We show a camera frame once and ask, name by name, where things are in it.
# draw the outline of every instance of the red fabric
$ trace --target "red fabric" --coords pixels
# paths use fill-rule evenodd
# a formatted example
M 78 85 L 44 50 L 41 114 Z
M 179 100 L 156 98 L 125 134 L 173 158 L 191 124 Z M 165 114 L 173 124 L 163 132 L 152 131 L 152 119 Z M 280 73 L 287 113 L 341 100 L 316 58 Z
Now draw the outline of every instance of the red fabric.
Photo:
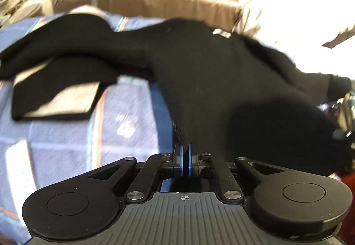
M 342 177 L 341 179 L 353 192 L 355 196 L 355 173 Z M 355 245 L 355 201 L 350 208 L 350 212 L 344 219 L 341 229 L 339 231 L 339 237 L 347 243 L 347 245 Z

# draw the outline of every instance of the blue bedspread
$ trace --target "blue bedspread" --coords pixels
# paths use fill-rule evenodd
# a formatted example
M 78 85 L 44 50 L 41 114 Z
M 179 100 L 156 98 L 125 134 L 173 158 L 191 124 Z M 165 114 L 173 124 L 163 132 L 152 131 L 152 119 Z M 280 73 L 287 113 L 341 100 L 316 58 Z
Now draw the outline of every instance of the blue bedspread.
M 134 30 L 161 19 L 108 15 L 115 31 Z M 48 18 L 22 20 L 0 31 L 0 51 Z M 76 176 L 125 156 L 145 161 L 172 152 L 172 122 L 156 84 L 122 76 L 108 87 L 90 120 L 14 122 L 12 82 L 0 83 L 0 233 L 20 244 L 30 235 L 20 222 L 8 180 L 5 148 L 28 140 L 36 188 Z

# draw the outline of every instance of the gray ribbed plate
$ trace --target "gray ribbed plate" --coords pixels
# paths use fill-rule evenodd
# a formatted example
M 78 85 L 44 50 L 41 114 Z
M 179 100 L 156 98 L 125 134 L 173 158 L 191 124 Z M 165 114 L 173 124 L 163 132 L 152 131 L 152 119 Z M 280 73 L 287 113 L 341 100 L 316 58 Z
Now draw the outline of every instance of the gray ribbed plate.
M 221 203 L 214 193 L 155 193 L 128 205 L 104 232 L 73 245 L 297 245 L 258 228 L 240 205 Z M 38 237 L 28 245 L 56 245 Z M 312 245 L 340 245 L 335 237 Z

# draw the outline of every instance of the black fabric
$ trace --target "black fabric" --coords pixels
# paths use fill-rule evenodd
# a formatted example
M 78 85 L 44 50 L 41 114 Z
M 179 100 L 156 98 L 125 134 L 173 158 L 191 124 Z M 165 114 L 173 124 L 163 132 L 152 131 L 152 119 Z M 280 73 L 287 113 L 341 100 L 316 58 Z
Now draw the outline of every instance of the black fabric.
M 26 113 L 38 110 L 40 106 L 49 103 L 59 92 L 70 86 L 100 82 L 101 87 L 106 88 L 117 83 L 117 77 L 117 70 L 100 58 L 87 56 L 56 58 L 43 69 L 14 86 L 11 107 L 12 118 L 14 120 L 24 118 Z M 97 95 L 100 96 L 102 92 L 103 90 L 100 89 Z M 95 101 L 88 112 L 60 114 L 48 118 L 62 120 L 89 118 L 98 99 L 96 98 Z
M 302 73 L 254 40 L 212 32 L 170 20 L 115 33 L 99 17 L 67 15 L 3 51 L 0 77 L 55 56 L 101 57 L 117 69 L 152 72 L 185 147 L 320 175 L 351 164 L 349 144 L 331 139 L 337 126 L 315 107 L 343 97 L 349 79 Z

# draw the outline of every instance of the metal screw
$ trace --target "metal screw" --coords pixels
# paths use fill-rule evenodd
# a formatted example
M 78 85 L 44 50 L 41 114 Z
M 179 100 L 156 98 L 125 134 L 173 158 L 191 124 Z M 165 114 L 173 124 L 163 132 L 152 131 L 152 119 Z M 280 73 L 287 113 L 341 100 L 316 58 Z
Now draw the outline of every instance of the metal screw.
M 131 200 L 139 200 L 144 197 L 144 194 L 140 191 L 132 191 L 127 194 L 127 198 Z
M 227 191 L 224 193 L 224 196 L 227 199 L 235 200 L 235 199 L 239 199 L 242 196 L 242 194 L 239 193 L 238 191 Z

